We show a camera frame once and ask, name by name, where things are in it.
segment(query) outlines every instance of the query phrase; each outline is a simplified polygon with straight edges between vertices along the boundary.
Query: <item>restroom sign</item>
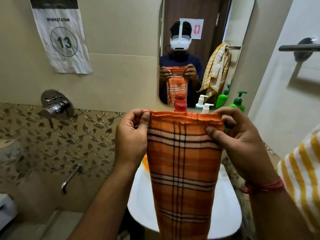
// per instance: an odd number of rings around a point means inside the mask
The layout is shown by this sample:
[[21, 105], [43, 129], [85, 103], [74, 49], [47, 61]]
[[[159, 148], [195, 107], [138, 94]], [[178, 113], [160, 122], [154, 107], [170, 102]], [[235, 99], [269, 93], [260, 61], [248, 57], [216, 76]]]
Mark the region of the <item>restroom sign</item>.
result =
[[50, 64], [59, 73], [92, 74], [77, 0], [30, 0]]
[[181, 18], [180, 22], [187, 21], [191, 24], [191, 38], [193, 40], [201, 40], [204, 19]]

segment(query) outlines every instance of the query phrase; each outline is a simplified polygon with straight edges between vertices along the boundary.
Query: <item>black hair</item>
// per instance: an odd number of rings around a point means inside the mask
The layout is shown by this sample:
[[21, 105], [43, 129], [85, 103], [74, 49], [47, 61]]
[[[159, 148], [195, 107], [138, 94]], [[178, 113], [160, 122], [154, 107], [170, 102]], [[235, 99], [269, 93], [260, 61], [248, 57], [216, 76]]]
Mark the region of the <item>black hair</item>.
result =
[[[171, 38], [175, 35], [179, 35], [179, 29], [180, 29], [180, 21], [177, 21], [170, 28]], [[191, 37], [191, 33], [192, 33], [191, 24], [187, 21], [184, 21], [182, 25], [182, 35], [188, 35]]]

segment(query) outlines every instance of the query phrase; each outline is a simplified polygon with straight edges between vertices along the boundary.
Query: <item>red thread bracelet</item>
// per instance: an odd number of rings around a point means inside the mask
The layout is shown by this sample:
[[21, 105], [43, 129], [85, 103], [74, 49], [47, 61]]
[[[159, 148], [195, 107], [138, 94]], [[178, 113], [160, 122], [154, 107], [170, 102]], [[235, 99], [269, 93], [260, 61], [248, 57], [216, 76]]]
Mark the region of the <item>red thread bracelet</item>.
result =
[[282, 179], [279, 177], [279, 179], [272, 183], [272, 184], [265, 184], [265, 185], [258, 185], [258, 184], [253, 184], [250, 182], [245, 182], [245, 187], [246, 189], [241, 189], [239, 190], [244, 193], [244, 194], [253, 194], [257, 192], [270, 192], [270, 191], [275, 191], [279, 190], [285, 187]]

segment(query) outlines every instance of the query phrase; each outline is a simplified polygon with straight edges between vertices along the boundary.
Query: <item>vr headset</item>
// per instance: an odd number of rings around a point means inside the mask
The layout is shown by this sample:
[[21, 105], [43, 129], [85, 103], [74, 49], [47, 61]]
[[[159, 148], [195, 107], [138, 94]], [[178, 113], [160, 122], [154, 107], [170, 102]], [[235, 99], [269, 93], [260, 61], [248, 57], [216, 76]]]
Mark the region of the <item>vr headset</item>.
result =
[[180, 22], [179, 36], [174, 35], [170, 39], [170, 46], [173, 51], [187, 51], [192, 42], [189, 35], [182, 35], [183, 21]]

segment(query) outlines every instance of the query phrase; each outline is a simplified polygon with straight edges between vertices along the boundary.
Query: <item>red bottle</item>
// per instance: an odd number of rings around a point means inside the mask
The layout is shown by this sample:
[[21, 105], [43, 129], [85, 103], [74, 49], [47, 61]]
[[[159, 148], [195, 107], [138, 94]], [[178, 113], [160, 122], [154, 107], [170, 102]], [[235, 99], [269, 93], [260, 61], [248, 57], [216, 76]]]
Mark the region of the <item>red bottle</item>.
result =
[[177, 103], [174, 112], [188, 112], [186, 103]]
[[181, 95], [181, 94], [177, 94], [177, 95], [174, 97], [174, 106], [176, 106], [177, 103], [186, 104], [186, 103], [187, 103], [187, 101], [186, 101], [186, 96]]

